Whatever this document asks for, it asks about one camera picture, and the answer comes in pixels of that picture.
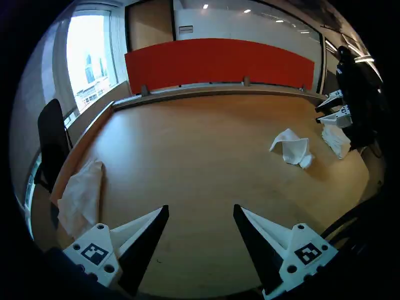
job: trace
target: window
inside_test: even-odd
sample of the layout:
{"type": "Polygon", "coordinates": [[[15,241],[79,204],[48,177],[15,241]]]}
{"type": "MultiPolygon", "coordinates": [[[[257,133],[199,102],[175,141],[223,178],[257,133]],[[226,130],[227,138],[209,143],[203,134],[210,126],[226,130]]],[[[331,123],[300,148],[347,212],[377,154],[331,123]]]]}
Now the window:
{"type": "Polygon", "coordinates": [[[78,11],[71,18],[66,59],[80,113],[118,83],[111,49],[110,11],[78,11]]]}
{"type": "Polygon", "coordinates": [[[97,95],[96,94],[89,96],[89,101],[94,101],[96,99],[97,99],[97,95]]]}

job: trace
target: chair backrest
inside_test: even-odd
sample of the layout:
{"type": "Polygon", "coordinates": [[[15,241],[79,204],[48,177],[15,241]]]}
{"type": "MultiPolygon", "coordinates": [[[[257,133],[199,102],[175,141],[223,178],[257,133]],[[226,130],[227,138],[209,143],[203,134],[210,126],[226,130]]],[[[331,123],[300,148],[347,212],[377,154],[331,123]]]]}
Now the chair backrest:
{"type": "Polygon", "coordinates": [[[40,140],[41,169],[52,190],[70,152],[63,112],[57,99],[51,100],[43,108],[37,119],[37,128],[40,140]]]}

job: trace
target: red partition panel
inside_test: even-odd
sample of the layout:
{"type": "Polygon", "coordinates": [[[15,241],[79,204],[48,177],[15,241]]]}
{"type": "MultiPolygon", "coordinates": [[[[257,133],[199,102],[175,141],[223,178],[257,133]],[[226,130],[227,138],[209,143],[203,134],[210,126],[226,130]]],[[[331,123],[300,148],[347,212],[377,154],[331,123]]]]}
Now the red partition panel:
{"type": "Polygon", "coordinates": [[[262,43],[199,38],[165,42],[125,54],[130,88],[149,90],[208,82],[266,83],[310,90],[314,62],[262,43]]]}

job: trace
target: towel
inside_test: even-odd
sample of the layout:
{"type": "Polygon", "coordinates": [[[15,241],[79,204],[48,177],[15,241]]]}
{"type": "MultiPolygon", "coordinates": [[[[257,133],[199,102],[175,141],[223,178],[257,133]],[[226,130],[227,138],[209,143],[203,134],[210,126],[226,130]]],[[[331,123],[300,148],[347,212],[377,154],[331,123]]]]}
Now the towel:
{"type": "Polygon", "coordinates": [[[58,219],[69,236],[77,239],[99,222],[103,163],[89,161],[69,179],[58,200],[58,219]]]}
{"type": "Polygon", "coordinates": [[[314,156],[310,153],[309,139],[299,138],[290,128],[278,134],[269,149],[272,151],[277,143],[282,143],[283,160],[292,165],[299,164],[307,169],[314,156]]]}
{"type": "Polygon", "coordinates": [[[341,160],[350,150],[350,139],[335,125],[324,125],[322,138],[341,160]]]}

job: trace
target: white wall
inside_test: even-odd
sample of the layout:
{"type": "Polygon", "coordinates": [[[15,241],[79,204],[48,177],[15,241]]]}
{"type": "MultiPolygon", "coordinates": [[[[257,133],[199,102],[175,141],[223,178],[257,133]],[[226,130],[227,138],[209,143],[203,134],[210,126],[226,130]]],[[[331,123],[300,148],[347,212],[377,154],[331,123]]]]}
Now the white wall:
{"type": "Polygon", "coordinates": [[[223,9],[176,10],[175,27],[177,40],[201,38],[245,40],[282,48],[305,57],[314,62],[312,91],[317,91],[322,48],[320,43],[310,38],[308,34],[300,34],[282,23],[276,23],[259,15],[223,9]],[[180,26],[190,25],[193,26],[193,33],[179,34],[180,26]]]}

